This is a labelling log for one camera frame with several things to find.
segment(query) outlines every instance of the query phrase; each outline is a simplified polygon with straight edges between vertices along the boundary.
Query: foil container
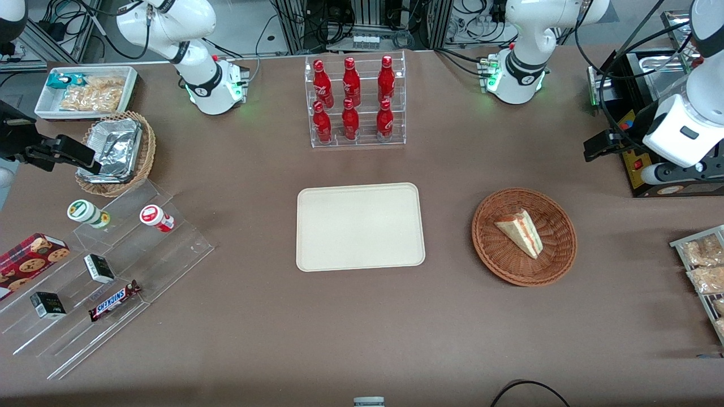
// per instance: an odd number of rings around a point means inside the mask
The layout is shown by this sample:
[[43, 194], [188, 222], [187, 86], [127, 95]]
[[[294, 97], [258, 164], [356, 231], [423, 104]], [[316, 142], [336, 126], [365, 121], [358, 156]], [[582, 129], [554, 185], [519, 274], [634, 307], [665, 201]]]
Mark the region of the foil container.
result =
[[125, 184], [133, 179], [143, 126], [133, 119], [107, 120], [93, 125], [85, 143], [96, 155], [101, 171], [91, 174], [79, 168], [77, 176], [93, 184]]

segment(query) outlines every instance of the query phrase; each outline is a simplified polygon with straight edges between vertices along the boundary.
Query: clear acrylic shelf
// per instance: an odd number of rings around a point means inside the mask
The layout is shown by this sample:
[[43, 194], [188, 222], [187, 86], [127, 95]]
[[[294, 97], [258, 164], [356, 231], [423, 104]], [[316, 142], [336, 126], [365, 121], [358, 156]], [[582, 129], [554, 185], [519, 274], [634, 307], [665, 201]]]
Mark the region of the clear acrylic shelf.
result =
[[[138, 214], [148, 204], [159, 205], [174, 217], [171, 232], [140, 223]], [[0, 310], [2, 345], [13, 354], [37, 356], [48, 379], [68, 374], [214, 249], [186, 222], [171, 196], [149, 180], [135, 185], [104, 210], [111, 214], [107, 227], [79, 226], [65, 239], [71, 255], [64, 263], [48, 270], [35, 284], [26, 284], [21, 293], [14, 294], [16, 298], [4, 301], [12, 300]], [[112, 284], [91, 279], [83, 261], [89, 253], [106, 258], [116, 277]], [[132, 280], [141, 291], [92, 322], [88, 310]], [[67, 315], [57, 320], [38, 318], [30, 303], [35, 291], [56, 293]]]
[[[395, 95], [392, 97], [390, 109], [395, 118], [392, 121], [392, 137], [389, 141], [382, 143], [377, 140], [377, 112], [379, 111], [379, 100], [377, 99], [377, 75], [382, 67], [382, 57], [392, 57], [392, 70], [395, 71]], [[342, 86], [342, 77], [345, 74], [345, 56], [327, 54], [307, 56], [304, 75], [307, 98], [307, 114], [309, 116], [309, 133], [312, 147], [354, 147], [354, 146], [387, 146], [394, 144], [405, 144], [407, 142], [406, 111], [407, 95], [405, 89], [405, 54], [404, 52], [387, 53], [361, 53], [354, 54], [355, 66], [360, 74], [362, 87], [362, 103], [357, 106], [357, 113], [360, 117], [360, 134], [357, 140], [349, 141], [343, 135], [342, 126], [342, 101], [345, 100], [345, 92]], [[334, 106], [326, 112], [332, 121], [332, 142], [322, 144], [316, 136], [312, 116], [314, 110], [312, 104], [316, 100], [314, 93], [314, 70], [311, 65], [316, 59], [324, 62], [324, 70], [332, 81], [332, 95]]]

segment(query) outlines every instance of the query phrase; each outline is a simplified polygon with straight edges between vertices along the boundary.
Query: wicker basket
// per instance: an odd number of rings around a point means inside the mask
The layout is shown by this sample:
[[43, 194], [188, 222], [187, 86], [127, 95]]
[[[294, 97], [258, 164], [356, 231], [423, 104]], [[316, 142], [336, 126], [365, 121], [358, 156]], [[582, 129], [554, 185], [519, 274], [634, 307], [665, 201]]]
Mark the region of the wicker basket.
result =
[[[528, 211], [543, 242], [538, 259], [526, 255], [494, 221], [520, 208]], [[551, 198], [524, 188], [499, 190], [485, 198], [473, 217], [473, 244], [498, 277], [525, 287], [558, 281], [573, 266], [578, 243], [568, 215]]]
[[[156, 135], [153, 134], [153, 129], [143, 116], [135, 112], [113, 114], [112, 116], [104, 117], [101, 120], [121, 119], [134, 119], [143, 126], [141, 145], [138, 148], [138, 158], [136, 159], [135, 164], [135, 175], [131, 181], [125, 184], [91, 184], [81, 180], [80, 177], [76, 175], [75, 181], [87, 193], [102, 195], [107, 198], [115, 198], [128, 188], [131, 188], [131, 186], [136, 184], [138, 181], [146, 179], [148, 177], [148, 173], [151, 172], [151, 167], [153, 166], [153, 155], [156, 153]], [[88, 129], [88, 131], [85, 132], [83, 143], [88, 142], [88, 136], [90, 133], [91, 129]]]

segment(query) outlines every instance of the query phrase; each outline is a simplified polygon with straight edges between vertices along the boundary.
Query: brown tablecloth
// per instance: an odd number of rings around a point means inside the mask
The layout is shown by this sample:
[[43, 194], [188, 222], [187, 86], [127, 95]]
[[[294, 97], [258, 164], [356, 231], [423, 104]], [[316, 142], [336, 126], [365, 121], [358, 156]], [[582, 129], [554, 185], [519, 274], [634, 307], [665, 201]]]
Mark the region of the brown tablecloth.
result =
[[[597, 62], [609, 51], [591, 49]], [[636, 200], [618, 157], [584, 163], [581, 144], [605, 121], [587, 111], [573, 47], [555, 52], [523, 106], [481, 94], [437, 54], [406, 56], [408, 144], [363, 151], [310, 147], [304, 58], [264, 60], [249, 102], [219, 117], [188, 101], [171, 65], [136, 65], [133, 109], [158, 140], [151, 179], [218, 248], [59, 382], [33, 357], [4, 354], [0, 397], [20, 398], [0, 404], [339, 407], [383, 395], [389, 407], [485, 406], [520, 378], [578, 406], [724, 400], [724, 361], [694, 358], [717, 350], [715, 333], [668, 247], [723, 223], [721, 198]], [[87, 127], [38, 124], [76, 137]], [[73, 171], [20, 170], [0, 250], [70, 233], [73, 199], [107, 202], [82, 193]], [[383, 182], [419, 188], [425, 262], [299, 271], [299, 191]], [[511, 186], [546, 193], [576, 226], [578, 258], [554, 285], [514, 287], [475, 254], [475, 208]], [[519, 387], [500, 406], [515, 400], [557, 405]]]

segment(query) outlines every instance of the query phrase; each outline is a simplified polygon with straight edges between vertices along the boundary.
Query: sandwich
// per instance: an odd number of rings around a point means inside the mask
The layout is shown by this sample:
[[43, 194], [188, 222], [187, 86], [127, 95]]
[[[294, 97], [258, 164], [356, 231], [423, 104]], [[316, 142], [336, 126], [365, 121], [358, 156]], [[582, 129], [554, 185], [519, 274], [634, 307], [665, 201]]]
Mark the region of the sandwich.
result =
[[543, 251], [543, 242], [538, 236], [536, 225], [533, 225], [531, 215], [525, 209], [499, 218], [495, 221], [495, 226], [528, 256], [538, 259], [538, 255]]

